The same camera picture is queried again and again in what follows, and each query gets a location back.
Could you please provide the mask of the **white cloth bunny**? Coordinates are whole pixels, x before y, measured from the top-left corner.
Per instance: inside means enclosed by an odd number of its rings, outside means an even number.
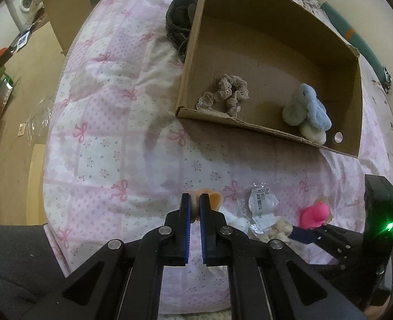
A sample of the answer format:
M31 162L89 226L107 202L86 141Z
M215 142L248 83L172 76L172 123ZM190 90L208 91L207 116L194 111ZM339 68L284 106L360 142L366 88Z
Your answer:
M219 212L223 213L226 223L229 226L236 228L245 234L248 234L250 222L245 217L238 217L238 215L235 215L226 208L222 207L219 209Z

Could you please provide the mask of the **orange soft roll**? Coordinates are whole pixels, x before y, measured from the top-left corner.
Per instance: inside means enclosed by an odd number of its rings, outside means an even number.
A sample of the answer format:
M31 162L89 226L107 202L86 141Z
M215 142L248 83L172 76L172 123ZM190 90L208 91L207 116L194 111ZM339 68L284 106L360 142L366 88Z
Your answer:
M199 220L199 198L203 194L207 194L209 196L210 207L212 210L218 211L222 205L222 195L216 190L203 188L195 191L190 191L189 195L191 196L191 223Z

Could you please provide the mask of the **pink rubber duck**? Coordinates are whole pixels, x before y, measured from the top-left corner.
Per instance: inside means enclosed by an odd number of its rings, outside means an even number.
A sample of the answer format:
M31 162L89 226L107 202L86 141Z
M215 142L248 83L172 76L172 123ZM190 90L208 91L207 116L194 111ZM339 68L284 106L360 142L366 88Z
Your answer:
M328 222L330 214L330 208L327 203L322 201L316 202L302 211L299 226L305 230L321 227Z

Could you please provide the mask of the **beige knotted plush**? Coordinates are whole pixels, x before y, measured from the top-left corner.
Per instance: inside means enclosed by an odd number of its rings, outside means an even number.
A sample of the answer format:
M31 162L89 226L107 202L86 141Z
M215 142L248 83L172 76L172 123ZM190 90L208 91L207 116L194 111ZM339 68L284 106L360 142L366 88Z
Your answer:
M269 242L270 240L281 240L285 244L290 244L290 235L293 232L293 225L282 217L275 217L275 224L268 227L258 239L262 242Z

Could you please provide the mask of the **light blue fluffy scrunchie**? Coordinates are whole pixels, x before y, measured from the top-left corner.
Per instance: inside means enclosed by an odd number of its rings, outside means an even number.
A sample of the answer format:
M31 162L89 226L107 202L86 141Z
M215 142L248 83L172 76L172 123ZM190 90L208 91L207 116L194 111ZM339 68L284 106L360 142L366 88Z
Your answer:
M325 106L317 98L316 91L306 83L294 91L290 103L282 110L282 119L290 126L306 122L320 131L328 131L332 127Z

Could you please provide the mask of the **beige lace scrunchie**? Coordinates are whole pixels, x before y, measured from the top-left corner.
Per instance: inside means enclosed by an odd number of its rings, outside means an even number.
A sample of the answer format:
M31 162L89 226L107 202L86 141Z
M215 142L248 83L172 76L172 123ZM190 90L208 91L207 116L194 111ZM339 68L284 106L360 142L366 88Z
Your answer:
M214 115L237 118L243 102L248 100L248 83L239 76L223 74L218 82L217 90L204 92L197 100L197 111L213 111Z

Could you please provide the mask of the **cream fluffy scrunchie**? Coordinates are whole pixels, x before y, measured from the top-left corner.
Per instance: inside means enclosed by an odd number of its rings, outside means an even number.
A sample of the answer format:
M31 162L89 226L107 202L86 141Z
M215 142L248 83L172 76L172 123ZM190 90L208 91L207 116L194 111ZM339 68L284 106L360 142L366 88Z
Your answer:
M326 132L313 127L308 122L303 122L299 126L299 129L301 135L308 141L318 145L324 145L326 143Z

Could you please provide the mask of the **clear plastic label bag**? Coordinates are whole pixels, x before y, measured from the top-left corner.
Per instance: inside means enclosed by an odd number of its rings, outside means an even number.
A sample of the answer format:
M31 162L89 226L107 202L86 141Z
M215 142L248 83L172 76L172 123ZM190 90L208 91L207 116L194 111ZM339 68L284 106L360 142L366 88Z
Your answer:
M266 184L256 184L250 191L248 209L251 229L256 235L266 233L277 221L274 214L279 200Z

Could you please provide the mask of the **pink patterned quilt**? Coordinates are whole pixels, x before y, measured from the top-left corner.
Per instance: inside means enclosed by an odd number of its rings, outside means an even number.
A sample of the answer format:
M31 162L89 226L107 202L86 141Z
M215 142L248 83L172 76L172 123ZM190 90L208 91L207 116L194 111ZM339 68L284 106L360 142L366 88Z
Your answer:
M45 213L71 274L109 240L140 239L176 210L182 193L222 195L238 217L256 184L297 223L327 199L334 225L364 227L364 177L393 184L393 116L365 59L357 158L201 121L178 120L183 66L165 32L173 0L101 0L66 57L52 109Z

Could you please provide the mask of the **dark trouser leg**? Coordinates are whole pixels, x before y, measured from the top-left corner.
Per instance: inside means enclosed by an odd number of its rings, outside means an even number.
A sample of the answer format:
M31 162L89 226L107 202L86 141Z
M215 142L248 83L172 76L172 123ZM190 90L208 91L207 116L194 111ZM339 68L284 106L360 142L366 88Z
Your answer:
M21 319L69 273L49 225L0 225L0 319Z

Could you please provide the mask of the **teal orange bolster pillow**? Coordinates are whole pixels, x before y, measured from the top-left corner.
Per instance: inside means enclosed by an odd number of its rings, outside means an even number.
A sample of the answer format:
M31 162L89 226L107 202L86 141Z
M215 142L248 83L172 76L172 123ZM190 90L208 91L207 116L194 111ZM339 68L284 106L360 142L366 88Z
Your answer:
M388 94L392 84L391 74L388 73L387 68L381 64L369 45L356 32L353 26L351 26L351 24L331 6L331 4L324 2L321 5L321 9L325 12L326 16L328 16L331 24L333 24L339 34L352 46L356 47L356 49L366 58L376 73L383 90Z

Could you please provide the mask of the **open cardboard box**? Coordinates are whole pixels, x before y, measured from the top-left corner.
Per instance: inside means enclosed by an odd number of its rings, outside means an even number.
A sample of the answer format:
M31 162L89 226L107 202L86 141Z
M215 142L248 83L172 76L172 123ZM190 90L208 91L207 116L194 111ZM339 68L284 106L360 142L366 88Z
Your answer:
M221 76L248 83L249 99L236 117L219 104L196 104ZM326 107L332 126L324 148L357 157L363 118L358 50L293 0L198 0L176 115L273 134L296 142L282 119L293 92L306 83Z

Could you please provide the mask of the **black cloth bundle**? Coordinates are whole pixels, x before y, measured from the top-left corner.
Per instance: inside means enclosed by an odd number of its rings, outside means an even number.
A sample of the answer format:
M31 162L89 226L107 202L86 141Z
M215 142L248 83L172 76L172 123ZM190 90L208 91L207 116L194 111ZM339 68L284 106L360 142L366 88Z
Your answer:
M178 51L182 63L185 62L197 3L198 0L173 0L165 16L167 38Z

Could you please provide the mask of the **beige wooden cabinet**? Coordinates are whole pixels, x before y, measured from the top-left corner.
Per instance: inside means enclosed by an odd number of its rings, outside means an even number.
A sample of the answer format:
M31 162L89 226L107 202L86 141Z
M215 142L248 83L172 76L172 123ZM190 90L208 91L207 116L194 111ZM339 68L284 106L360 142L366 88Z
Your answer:
M90 0L43 0L43 4L62 54L66 55L92 11Z

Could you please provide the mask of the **white washing machine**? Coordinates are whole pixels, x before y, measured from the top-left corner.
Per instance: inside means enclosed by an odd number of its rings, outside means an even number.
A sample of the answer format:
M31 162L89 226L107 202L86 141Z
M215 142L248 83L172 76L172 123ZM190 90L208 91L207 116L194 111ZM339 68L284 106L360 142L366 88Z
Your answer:
M40 2L37 0L5 0L5 2L13 21L20 30L33 23L40 9Z

